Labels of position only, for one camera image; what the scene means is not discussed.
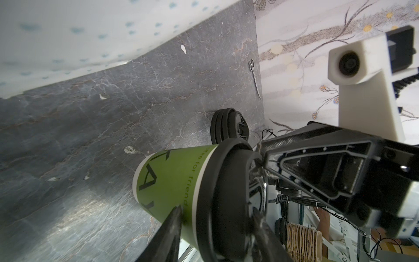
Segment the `small metal scissors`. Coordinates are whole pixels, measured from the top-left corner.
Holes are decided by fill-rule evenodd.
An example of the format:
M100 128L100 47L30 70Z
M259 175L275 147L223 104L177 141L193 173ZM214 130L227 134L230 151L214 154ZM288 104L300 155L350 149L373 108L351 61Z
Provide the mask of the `small metal scissors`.
M248 66L249 66L249 70L252 73L252 77L254 80L254 85L255 85L255 89L256 89L256 94L258 95L259 99L262 100L259 88L258 88L258 82L256 79L256 75L255 75L255 62L253 59L250 59L250 61L248 62Z

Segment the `person in white shirt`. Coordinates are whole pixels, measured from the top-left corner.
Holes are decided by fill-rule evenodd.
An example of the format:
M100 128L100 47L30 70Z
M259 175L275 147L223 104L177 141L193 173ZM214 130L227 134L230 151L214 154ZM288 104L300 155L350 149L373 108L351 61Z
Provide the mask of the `person in white shirt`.
M348 254L347 245L349 246L350 242L345 240L339 219L335 216L331 217L329 212L320 207L314 207L314 212L316 215L314 215L313 225L316 225L316 229L322 233L323 238L339 252ZM345 234L351 240L355 249L357 248L358 231L353 226L347 226L347 228ZM330 261L341 262L338 255L333 253L324 243L322 249L323 257Z

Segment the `green paper coffee cup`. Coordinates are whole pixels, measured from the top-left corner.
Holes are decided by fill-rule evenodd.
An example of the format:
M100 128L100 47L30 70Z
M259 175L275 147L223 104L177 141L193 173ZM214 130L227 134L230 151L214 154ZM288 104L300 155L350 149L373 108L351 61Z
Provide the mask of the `green paper coffee cup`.
M133 177L137 203L159 222L174 207L183 210L181 237L197 247L197 199L205 169L217 145L164 150L147 156Z

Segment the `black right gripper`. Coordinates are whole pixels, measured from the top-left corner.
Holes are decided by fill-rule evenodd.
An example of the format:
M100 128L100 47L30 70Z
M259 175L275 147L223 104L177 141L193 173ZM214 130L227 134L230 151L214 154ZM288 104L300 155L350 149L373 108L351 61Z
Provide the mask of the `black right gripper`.
M269 203L290 198L305 206L328 208L336 217L366 229L383 228L395 239L406 239L419 221L419 148L351 129L311 122L289 134L256 146L270 170L367 170L356 196L333 191L325 184L285 179L295 194L268 197L268 180L279 180L258 165L260 212Z

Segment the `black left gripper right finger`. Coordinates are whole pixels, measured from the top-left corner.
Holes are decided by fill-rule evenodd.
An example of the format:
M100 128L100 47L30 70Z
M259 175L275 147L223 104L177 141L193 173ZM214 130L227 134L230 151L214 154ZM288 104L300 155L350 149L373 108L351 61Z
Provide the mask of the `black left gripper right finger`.
M252 209L251 233L255 239L252 247L252 261L292 262L279 239L266 223L264 216L256 207Z

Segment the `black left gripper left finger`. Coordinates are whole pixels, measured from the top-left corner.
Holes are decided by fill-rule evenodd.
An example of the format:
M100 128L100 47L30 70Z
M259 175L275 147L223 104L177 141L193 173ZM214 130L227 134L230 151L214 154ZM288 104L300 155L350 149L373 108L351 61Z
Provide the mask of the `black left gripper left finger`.
M182 207L174 207L135 262L177 262L181 240L182 216Z

